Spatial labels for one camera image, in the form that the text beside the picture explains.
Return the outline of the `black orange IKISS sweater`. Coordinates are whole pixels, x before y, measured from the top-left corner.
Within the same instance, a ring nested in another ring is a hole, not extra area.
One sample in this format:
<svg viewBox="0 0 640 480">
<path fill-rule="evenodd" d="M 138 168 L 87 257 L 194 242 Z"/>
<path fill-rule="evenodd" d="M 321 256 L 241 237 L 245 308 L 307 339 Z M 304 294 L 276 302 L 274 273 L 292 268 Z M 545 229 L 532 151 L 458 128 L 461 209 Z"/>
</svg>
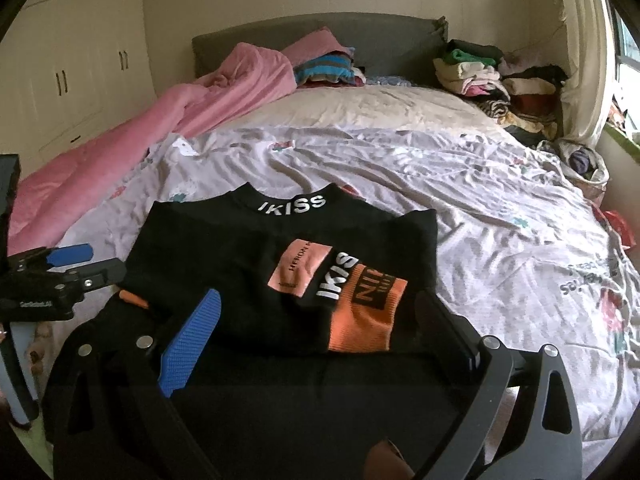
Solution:
<svg viewBox="0 0 640 480">
<path fill-rule="evenodd" d="M 336 185 L 155 203 L 118 294 L 68 336 L 43 401 L 59 479 L 398 479 L 458 406 L 424 348 L 434 210 Z M 170 398 L 160 357 L 209 289 L 221 315 Z"/>
</svg>

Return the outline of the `striped blue folded clothes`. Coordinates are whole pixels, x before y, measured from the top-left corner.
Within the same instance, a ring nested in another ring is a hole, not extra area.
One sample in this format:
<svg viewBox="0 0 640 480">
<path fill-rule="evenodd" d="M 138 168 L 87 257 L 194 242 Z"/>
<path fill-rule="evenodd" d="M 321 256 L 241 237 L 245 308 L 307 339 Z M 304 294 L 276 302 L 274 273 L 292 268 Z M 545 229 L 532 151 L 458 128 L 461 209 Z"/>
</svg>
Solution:
<svg viewBox="0 0 640 480">
<path fill-rule="evenodd" d="M 352 58 L 342 52 L 331 52 L 318 56 L 294 68 L 296 84 L 346 84 L 362 86 L 366 82 L 363 74 L 352 64 Z"/>
</svg>

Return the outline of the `bag with purple clothes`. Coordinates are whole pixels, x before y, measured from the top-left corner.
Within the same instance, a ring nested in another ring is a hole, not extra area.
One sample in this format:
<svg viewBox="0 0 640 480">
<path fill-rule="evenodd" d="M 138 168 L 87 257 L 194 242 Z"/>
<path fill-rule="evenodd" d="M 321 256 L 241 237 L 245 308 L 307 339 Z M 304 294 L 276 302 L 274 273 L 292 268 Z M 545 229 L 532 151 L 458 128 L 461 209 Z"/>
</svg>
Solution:
<svg viewBox="0 0 640 480">
<path fill-rule="evenodd" d="M 540 141 L 536 150 L 554 155 L 560 161 L 562 173 L 585 196 L 600 206 L 603 202 L 610 173 L 603 157 L 588 146 L 564 139 Z"/>
</svg>

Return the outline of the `pile of folded clothes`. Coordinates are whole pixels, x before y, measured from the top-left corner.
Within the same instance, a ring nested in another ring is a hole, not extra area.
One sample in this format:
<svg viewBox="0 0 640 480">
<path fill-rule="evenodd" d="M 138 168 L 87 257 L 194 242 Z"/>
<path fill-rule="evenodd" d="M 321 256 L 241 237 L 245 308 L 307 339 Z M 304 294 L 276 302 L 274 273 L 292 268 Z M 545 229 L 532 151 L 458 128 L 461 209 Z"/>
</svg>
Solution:
<svg viewBox="0 0 640 480">
<path fill-rule="evenodd" d="M 433 65 L 442 88 L 476 105 L 528 148 L 559 136 L 568 79 L 562 67 L 457 39 L 442 47 Z"/>
</svg>

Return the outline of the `pink blanket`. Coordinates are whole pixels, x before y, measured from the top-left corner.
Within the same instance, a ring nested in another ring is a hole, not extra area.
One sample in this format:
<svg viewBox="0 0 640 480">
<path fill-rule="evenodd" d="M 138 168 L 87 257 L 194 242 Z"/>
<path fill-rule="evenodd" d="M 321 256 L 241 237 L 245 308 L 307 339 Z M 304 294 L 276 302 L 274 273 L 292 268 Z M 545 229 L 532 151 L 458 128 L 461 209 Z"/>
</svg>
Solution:
<svg viewBox="0 0 640 480">
<path fill-rule="evenodd" d="M 50 160 L 17 187 L 8 253 L 51 247 L 113 192 L 152 145 L 198 136 L 296 89 L 281 52 L 240 42 L 213 73 L 176 84 L 145 112 Z"/>
</svg>

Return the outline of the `cream wardrobe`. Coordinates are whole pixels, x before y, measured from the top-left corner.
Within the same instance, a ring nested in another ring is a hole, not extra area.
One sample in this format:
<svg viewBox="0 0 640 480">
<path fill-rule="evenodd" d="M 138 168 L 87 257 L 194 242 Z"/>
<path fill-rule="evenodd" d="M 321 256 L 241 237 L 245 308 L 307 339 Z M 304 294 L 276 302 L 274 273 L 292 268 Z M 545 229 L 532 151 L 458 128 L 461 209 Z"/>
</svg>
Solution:
<svg viewBox="0 0 640 480">
<path fill-rule="evenodd" d="M 1 41 L 1 151 L 23 176 L 155 99 L 143 0 L 26 0 Z"/>
</svg>

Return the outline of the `white patterned bed sheet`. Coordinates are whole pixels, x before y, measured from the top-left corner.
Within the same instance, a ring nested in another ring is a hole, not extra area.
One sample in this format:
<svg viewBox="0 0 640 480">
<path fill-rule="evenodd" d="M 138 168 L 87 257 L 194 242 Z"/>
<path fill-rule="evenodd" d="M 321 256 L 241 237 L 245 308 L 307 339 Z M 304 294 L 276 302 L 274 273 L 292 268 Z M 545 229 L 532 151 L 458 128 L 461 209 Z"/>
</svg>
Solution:
<svg viewBox="0 0 640 480">
<path fill-rule="evenodd" d="M 437 291 L 482 333 L 561 351 L 591 474 L 638 434 L 639 274 L 620 236 L 549 154 L 432 89 L 299 90 L 150 156 L 65 233 L 125 257 L 154 200 L 191 203 L 249 183 L 289 198 L 350 186 L 392 214 L 432 208 Z"/>
</svg>

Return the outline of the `red item at bedside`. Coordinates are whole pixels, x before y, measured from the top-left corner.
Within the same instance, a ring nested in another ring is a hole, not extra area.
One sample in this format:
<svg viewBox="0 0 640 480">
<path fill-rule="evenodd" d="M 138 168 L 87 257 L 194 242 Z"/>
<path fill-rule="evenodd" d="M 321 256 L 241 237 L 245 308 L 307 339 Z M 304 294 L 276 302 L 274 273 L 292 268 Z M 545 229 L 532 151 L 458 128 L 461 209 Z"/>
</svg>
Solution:
<svg viewBox="0 0 640 480">
<path fill-rule="evenodd" d="M 637 246 L 634 232 L 632 232 L 628 222 L 618 211 L 596 208 L 594 214 L 597 216 L 601 226 L 605 229 L 613 230 L 620 237 L 625 252 L 629 252 Z"/>
</svg>

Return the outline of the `grey headboard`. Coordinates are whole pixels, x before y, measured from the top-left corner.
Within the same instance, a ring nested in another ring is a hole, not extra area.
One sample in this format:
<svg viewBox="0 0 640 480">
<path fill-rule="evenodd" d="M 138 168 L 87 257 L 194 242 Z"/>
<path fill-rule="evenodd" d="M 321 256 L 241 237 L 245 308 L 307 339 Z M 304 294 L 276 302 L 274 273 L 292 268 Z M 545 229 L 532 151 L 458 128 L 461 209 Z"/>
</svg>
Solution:
<svg viewBox="0 0 640 480">
<path fill-rule="evenodd" d="M 355 65 L 366 76 L 399 76 L 419 86 L 438 85 L 433 60 L 448 41 L 446 18 L 362 12 L 292 15 L 196 36 L 191 40 L 194 74 L 216 70 L 239 42 L 280 51 L 323 26 L 340 44 L 355 49 Z"/>
</svg>

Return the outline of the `cream curtain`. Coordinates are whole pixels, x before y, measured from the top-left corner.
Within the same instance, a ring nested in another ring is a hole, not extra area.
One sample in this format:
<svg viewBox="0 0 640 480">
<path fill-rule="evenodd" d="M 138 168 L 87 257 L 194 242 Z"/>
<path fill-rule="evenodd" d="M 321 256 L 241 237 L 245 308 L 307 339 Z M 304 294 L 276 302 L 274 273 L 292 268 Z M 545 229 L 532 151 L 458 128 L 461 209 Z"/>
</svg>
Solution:
<svg viewBox="0 0 640 480">
<path fill-rule="evenodd" d="M 606 0 L 562 0 L 568 79 L 561 92 L 564 138 L 598 144 L 616 83 L 615 44 Z"/>
</svg>

